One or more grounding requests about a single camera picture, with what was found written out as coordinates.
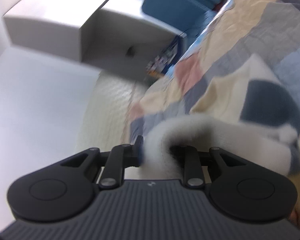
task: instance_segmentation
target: blanket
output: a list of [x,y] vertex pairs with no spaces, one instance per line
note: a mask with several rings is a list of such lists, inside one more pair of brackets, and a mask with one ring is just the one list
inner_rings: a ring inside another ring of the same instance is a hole
[[[159,80],[132,106],[130,121],[130,140],[143,135],[158,151],[205,136],[208,125],[214,136],[206,146],[223,147],[294,182],[300,227],[300,0],[229,0],[173,77]],[[189,129],[187,122],[196,134],[187,130],[191,136],[171,139],[173,130]],[[160,130],[167,134],[163,141]]]

